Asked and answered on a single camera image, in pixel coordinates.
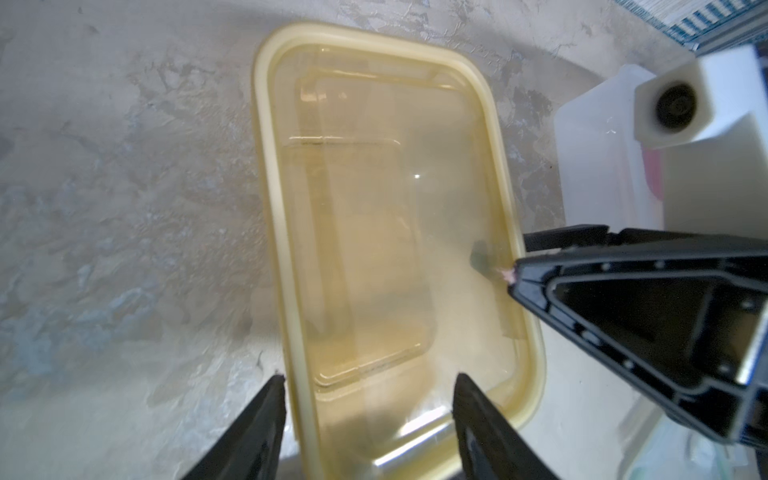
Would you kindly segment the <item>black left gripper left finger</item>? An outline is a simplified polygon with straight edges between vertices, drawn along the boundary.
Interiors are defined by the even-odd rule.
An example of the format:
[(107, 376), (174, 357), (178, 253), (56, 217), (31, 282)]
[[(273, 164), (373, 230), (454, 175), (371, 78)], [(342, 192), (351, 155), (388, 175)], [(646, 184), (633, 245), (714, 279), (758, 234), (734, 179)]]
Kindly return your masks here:
[(270, 377), (184, 480), (274, 479), (287, 415), (285, 394), (285, 377)]

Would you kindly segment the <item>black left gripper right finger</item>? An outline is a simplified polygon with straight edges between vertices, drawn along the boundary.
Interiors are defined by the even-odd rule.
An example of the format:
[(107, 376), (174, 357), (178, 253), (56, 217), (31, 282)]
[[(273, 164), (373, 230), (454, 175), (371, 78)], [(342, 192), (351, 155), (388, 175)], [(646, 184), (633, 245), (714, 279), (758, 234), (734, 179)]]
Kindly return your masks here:
[(467, 479), (557, 479), (465, 373), (456, 377), (452, 414)]

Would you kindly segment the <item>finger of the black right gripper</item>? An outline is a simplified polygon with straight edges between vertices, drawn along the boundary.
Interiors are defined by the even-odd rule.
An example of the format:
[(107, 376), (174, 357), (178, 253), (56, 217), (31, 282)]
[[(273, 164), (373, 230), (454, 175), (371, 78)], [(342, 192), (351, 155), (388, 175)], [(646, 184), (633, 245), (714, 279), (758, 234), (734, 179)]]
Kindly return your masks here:
[(581, 224), (526, 233), (523, 241), (527, 252), (537, 252), (604, 245), (609, 237), (607, 225)]
[(767, 244), (610, 233), (527, 252), (509, 294), (672, 419), (722, 442), (767, 442)]

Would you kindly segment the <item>yellow lunch box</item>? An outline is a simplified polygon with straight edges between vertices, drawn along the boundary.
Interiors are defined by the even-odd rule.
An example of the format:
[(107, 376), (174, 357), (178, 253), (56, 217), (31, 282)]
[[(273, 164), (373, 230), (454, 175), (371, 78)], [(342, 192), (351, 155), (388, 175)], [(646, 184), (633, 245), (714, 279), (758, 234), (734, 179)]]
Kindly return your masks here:
[(253, 65), (254, 135), (294, 432), (309, 479), (442, 479), (465, 373), (535, 414), (539, 321), (491, 89), (446, 48), (293, 23)]

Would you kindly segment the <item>clear lid green rim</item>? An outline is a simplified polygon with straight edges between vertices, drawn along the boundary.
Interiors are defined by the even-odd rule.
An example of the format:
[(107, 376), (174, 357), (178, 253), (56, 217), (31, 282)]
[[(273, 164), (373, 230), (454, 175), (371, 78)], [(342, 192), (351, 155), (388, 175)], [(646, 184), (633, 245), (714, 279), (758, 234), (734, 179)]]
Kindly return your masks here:
[(623, 458), (619, 479), (758, 479), (754, 451), (723, 445), (670, 419), (641, 397), (618, 432)]

